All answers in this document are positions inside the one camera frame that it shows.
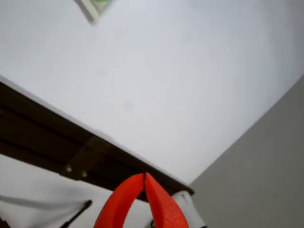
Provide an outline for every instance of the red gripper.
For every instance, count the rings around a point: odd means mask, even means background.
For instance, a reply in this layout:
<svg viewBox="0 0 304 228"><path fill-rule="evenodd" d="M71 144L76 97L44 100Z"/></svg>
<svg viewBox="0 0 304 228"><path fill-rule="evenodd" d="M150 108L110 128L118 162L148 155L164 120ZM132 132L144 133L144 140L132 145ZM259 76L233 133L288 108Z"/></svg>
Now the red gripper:
<svg viewBox="0 0 304 228"><path fill-rule="evenodd" d="M144 189L156 228L189 228L179 206L148 173L131 176L117 187L102 208L94 228L123 228L133 201Z"/></svg>

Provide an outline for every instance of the white surface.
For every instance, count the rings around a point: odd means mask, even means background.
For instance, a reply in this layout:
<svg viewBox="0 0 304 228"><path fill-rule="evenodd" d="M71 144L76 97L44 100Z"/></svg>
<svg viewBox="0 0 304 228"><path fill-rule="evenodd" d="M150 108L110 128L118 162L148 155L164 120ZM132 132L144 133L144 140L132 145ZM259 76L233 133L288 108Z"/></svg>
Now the white surface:
<svg viewBox="0 0 304 228"><path fill-rule="evenodd" d="M72 223L71 228L92 228L110 194L109 190L73 181L0 155L0 195L49 203L93 201L92 206ZM12 228L57 228L77 212L71 209L75 207L39 210L0 201L0 218L5 219ZM149 204L136 200L124 228L143 228L151 217Z"/></svg>
<svg viewBox="0 0 304 228"><path fill-rule="evenodd" d="M191 183L304 73L302 0L0 2L0 74Z"/></svg>

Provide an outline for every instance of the gray wall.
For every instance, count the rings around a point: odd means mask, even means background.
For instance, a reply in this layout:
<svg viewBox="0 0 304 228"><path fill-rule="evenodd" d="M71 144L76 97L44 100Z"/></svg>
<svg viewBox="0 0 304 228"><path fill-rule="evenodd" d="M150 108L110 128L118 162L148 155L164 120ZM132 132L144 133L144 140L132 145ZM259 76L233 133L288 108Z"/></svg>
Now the gray wall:
<svg viewBox="0 0 304 228"><path fill-rule="evenodd" d="M210 228L303 228L304 77L192 187Z"/></svg>

